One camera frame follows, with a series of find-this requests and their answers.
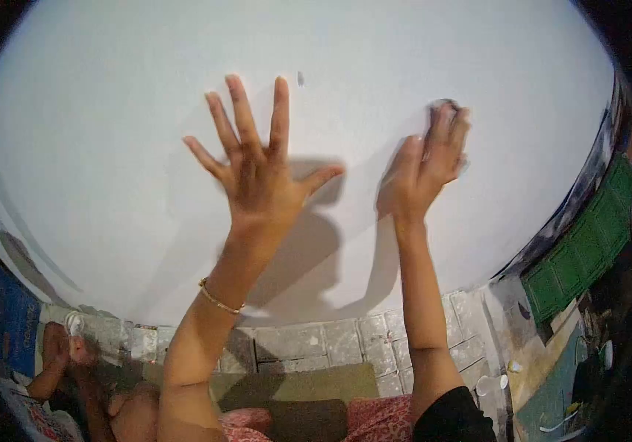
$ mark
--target black sleeve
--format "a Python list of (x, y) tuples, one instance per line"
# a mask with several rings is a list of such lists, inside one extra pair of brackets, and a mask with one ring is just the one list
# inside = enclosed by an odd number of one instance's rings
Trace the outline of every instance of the black sleeve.
[(439, 397), (414, 425), (414, 442), (495, 441), (493, 420), (478, 410), (467, 387)]

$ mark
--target gold bracelet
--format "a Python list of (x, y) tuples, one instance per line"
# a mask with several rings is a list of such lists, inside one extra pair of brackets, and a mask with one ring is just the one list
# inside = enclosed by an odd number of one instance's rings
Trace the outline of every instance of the gold bracelet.
[(239, 315), (240, 314), (240, 310), (245, 307), (245, 304), (243, 303), (240, 306), (240, 308), (238, 308), (236, 310), (234, 308), (230, 308), (227, 305), (221, 303), (220, 301), (215, 299), (213, 296), (211, 296), (211, 294), (208, 293), (208, 291), (206, 290), (206, 282), (207, 281), (208, 281), (208, 278), (206, 277), (206, 278), (201, 279), (201, 281), (198, 283), (198, 285), (201, 286), (201, 293), (203, 294), (203, 296), (205, 296), (208, 299), (208, 301), (210, 301), (213, 304), (217, 305), (218, 307), (222, 308), (224, 311), (227, 311), (227, 312), (232, 313), (234, 315)]

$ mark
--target white t-shirt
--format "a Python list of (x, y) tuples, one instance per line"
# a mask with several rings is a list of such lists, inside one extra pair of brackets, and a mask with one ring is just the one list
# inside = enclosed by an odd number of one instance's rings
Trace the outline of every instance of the white t-shirt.
[(23, 385), (0, 378), (0, 393), (24, 432), (34, 442), (82, 442), (82, 433), (70, 414), (51, 411), (29, 397)]

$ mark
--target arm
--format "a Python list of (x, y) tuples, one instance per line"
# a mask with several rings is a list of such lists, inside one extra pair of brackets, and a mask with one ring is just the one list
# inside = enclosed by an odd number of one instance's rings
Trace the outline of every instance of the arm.
[(51, 394), (56, 391), (58, 383), (63, 378), (68, 360), (69, 356), (68, 352), (66, 352), (65, 354), (59, 354), (50, 361), (44, 370), (27, 386), (26, 391), (29, 393), (29, 396), (39, 402), (46, 402), (51, 397)]
[(115, 442), (109, 418), (102, 407), (102, 387), (92, 376), (91, 369), (73, 366), (71, 374), (78, 384), (78, 395), (88, 418), (88, 432), (92, 442)]
[[(240, 79), (225, 79), (235, 110), (239, 139), (215, 93), (206, 95), (229, 164), (218, 163), (194, 137), (184, 142), (203, 167), (224, 187), (232, 225), (206, 290), (237, 309), (267, 266), (279, 243), (301, 212), (305, 200), (343, 172), (331, 165), (293, 181), (287, 164), (288, 87), (274, 83), (274, 111), (269, 145), (259, 140)], [(172, 340), (164, 365), (159, 410), (160, 441), (204, 438), (221, 440), (222, 431), (208, 396), (208, 379), (223, 352), (236, 315), (199, 294)]]
[(409, 137), (393, 164), (390, 210), (400, 249), (404, 325), (414, 370), (414, 422), (444, 393), (464, 384), (446, 342), (424, 216), (443, 186), (458, 175), (469, 129), (467, 115), (462, 109), (453, 117), (448, 103), (433, 110), (427, 137)]

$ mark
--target raised hand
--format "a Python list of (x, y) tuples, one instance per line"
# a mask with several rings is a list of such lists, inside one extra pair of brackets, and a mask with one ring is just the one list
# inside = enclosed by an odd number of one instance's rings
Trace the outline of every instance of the raised hand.
[(396, 225), (424, 222), (444, 185), (458, 177), (465, 161), (468, 115), (468, 109), (456, 111), (449, 102), (432, 108), (424, 139), (412, 135), (400, 147), (380, 207), (392, 213)]
[(245, 89), (237, 76), (225, 77), (235, 110), (236, 136), (217, 93), (206, 94), (229, 164), (221, 164), (195, 137), (185, 137), (203, 167), (225, 188), (230, 204), (231, 233), (258, 235), (266, 243), (278, 243), (294, 225), (305, 200), (323, 184), (344, 172), (328, 165), (302, 181), (294, 181), (287, 162), (289, 138), (289, 90), (286, 80), (274, 82), (274, 110), (269, 143), (264, 146), (254, 128)]

